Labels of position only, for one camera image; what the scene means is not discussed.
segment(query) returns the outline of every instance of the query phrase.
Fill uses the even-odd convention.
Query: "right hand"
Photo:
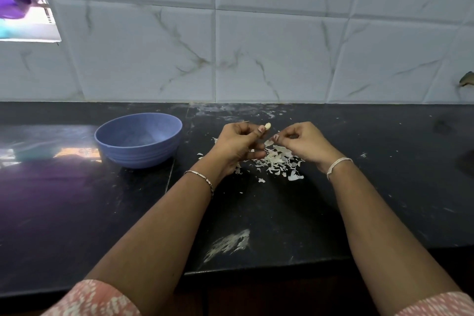
[[[294,135],[298,138],[290,139],[290,136]],[[326,140],[321,131],[309,121],[288,126],[275,134],[272,140],[281,146],[285,146],[303,160],[316,163],[317,168],[325,174],[337,159],[344,157],[339,150]]]

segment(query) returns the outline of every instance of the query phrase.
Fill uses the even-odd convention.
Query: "granite countertop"
[[[428,248],[474,245],[474,105],[1,103],[0,296],[66,291],[199,157],[228,122],[312,121],[362,169]],[[102,159],[93,133],[139,112],[183,121],[177,155],[128,170]],[[242,164],[217,188],[184,277],[351,260],[334,193]],[[234,235],[248,245],[208,258]]]

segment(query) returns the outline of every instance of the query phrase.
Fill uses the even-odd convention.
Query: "pink patterned sleeve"
[[[42,316],[140,316],[137,307],[114,287],[83,280]]]
[[[447,292],[418,301],[395,316],[474,316],[474,303],[463,292]]]

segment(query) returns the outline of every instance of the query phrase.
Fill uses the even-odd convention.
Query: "blue bowl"
[[[174,155],[182,122],[161,113],[122,116],[99,127],[94,137],[99,150],[113,162],[131,169],[158,165]]]

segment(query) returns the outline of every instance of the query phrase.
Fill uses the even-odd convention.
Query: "bracelet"
[[[194,171],[194,170],[188,170],[188,171],[185,172],[183,175],[186,175],[186,173],[188,173],[188,172],[192,172],[193,174],[196,174],[196,175],[202,177],[202,178],[209,184],[209,186],[210,186],[210,198],[212,198],[212,197],[214,196],[214,188],[212,187],[212,184],[211,184],[211,182],[208,180],[208,178],[205,177],[205,176],[202,175],[202,174],[199,174],[197,171]]]
[[[327,172],[327,174],[326,174],[326,176],[328,177],[328,180],[329,180],[329,175],[331,175],[332,169],[333,169],[338,163],[340,163],[341,161],[344,161],[344,160],[350,160],[350,161],[352,161],[351,158],[339,158],[339,159],[337,159],[337,160],[334,162],[334,164],[331,165],[331,167],[329,168],[329,170],[328,170],[328,172]]]

